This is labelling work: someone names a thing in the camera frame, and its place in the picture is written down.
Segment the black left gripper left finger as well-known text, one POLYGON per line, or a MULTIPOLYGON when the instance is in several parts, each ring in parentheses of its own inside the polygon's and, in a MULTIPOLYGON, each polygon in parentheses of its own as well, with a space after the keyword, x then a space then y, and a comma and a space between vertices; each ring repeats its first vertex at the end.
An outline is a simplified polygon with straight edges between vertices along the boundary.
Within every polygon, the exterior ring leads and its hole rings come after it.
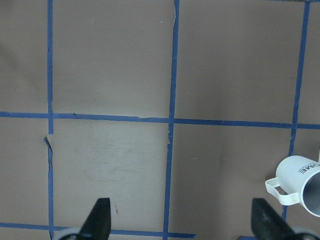
POLYGON ((80 228, 66 228, 53 240, 108 240, 111 233, 110 198, 99 198, 80 228))

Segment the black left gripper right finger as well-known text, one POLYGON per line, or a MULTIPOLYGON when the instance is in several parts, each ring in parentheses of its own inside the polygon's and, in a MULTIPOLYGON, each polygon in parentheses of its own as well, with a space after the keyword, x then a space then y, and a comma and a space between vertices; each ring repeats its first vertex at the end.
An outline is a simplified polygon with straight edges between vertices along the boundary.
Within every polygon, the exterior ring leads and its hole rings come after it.
POLYGON ((264 198, 252 199, 251 231, 258 240, 318 240, 320 238, 305 230, 294 231, 264 198))

